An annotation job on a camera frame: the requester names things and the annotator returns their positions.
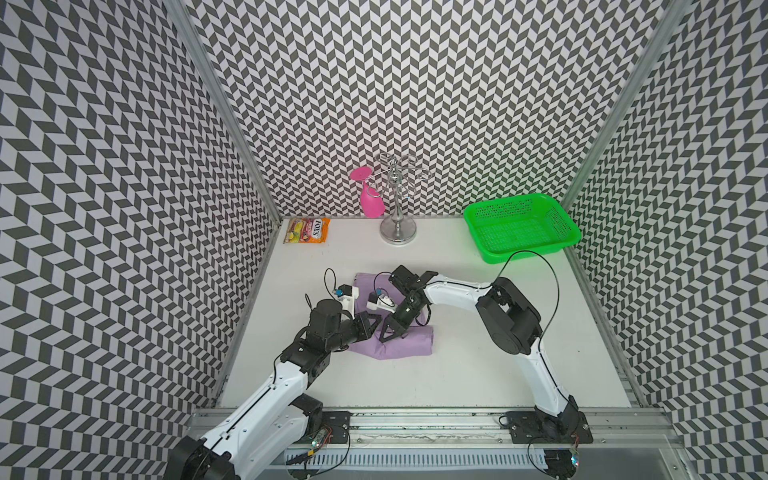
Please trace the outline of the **purple long pants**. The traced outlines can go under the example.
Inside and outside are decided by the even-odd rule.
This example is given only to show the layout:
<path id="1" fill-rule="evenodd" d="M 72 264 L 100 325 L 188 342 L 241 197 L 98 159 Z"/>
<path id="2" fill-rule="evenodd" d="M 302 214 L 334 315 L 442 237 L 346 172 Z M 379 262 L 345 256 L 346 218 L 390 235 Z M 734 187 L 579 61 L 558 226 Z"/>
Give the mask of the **purple long pants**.
<path id="1" fill-rule="evenodd" d="M 355 275 L 353 285 L 359 289 L 359 297 L 355 301 L 355 310 L 357 312 L 367 312 L 368 316 L 380 315 L 381 319 L 384 319 L 388 314 L 388 311 L 383 309 L 368 308 L 368 299 L 374 289 L 383 289 L 383 294 L 395 306 L 398 306 L 405 298 L 388 281 L 386 274 L 376 276 L 373 273 L 358 272 Z M 381 326 L 378 326 L 370 339 L 353 343 L 348 350 L 376 360 L 395 360 L 432 354 L 434 330 L 431 325 L 419 326 L 414 322 L 404 336 L 385 343 L 379 340 L 380 331 Z"/>

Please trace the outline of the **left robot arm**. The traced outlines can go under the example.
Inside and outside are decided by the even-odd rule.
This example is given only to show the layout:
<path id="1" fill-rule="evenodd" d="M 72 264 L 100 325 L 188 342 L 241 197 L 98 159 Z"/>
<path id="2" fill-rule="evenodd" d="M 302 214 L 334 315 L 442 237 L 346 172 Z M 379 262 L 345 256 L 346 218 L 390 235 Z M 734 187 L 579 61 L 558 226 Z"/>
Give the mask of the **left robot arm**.
<path id="1" fill-rule="evenodd" d="M 352 300 L 323 299 L 273 362 L 272 373 L 255 392 L 201 438 L 182 438 L 171 450 L 165 479 L 255 479 L 278 454 L 301 439 L 333 435 L 323 422 L 323 404 L 308 387 L 330 364 L 334 352 L 370 339 L 382 318 L 353 313 Z"/>

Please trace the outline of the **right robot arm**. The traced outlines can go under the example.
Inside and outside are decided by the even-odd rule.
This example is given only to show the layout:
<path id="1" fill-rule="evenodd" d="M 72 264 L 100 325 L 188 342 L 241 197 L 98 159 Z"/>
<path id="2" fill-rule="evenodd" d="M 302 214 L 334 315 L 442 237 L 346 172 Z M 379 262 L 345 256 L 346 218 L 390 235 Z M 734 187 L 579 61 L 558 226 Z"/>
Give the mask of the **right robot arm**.
<path id="1" fill-rule="evenodd" d="M 540 313 L 511 280 L 499 276 L 490 283 L 470 283 L 435 271 L 418 276 L 401 265 L 389 275 L 389 282 L 403 300 L 383 320 L 382 342 L 404 335 L 421 311 L 429 311 L 433 305 L 475 311 L 492 342 L 518 364 L 534 398 L 531 410 L 503 414 L 501 425 L 509 431 L 512 442 L 592 441 L 586 417 L 548 365 Z"/>

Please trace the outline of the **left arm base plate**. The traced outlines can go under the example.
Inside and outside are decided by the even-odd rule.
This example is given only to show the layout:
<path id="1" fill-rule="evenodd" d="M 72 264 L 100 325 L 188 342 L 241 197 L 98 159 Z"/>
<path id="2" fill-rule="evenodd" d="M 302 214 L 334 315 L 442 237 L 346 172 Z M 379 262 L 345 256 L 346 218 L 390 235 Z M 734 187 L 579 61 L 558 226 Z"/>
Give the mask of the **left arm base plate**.
<path id="1" fill-rule="evenodd" d="M 316 416 L 309 429 L 313 445 L 322 441 L 327 444 L 346 444 L 349 441 L 351 412 L 347 410 L 322 411 Z"/>

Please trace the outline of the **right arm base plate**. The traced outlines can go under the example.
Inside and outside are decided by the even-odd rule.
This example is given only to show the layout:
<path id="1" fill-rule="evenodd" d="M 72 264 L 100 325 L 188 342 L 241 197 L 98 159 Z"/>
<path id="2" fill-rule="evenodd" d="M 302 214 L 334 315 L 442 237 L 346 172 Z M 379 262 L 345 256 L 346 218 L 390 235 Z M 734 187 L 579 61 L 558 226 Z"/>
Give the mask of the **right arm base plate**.
<path id="1" fill-rule="evenodd" d="M 503 425 L 515 445 L 592 444 L 594 437 L 584 413 L 564 411 L 552 416 L 538 410 L 507 411 Z"/>

